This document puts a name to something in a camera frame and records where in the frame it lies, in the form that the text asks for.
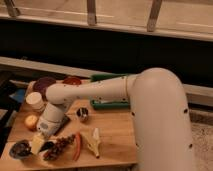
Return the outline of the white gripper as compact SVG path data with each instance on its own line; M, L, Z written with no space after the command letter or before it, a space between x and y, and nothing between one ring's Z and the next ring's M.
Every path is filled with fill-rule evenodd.
M64 105L54 105L47 103L45 110L37 123L37 130L41 133L33 137L31 153L38 154L45 143L45 137L54 135L65 116L67 107Z

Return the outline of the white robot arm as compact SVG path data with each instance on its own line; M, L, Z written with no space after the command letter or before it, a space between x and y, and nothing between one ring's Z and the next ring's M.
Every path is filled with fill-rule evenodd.
M188 102L180 79L164 68L81 85L55 83L37 130L49 137L77 99L128 101L137 144L137 171L197 171Z

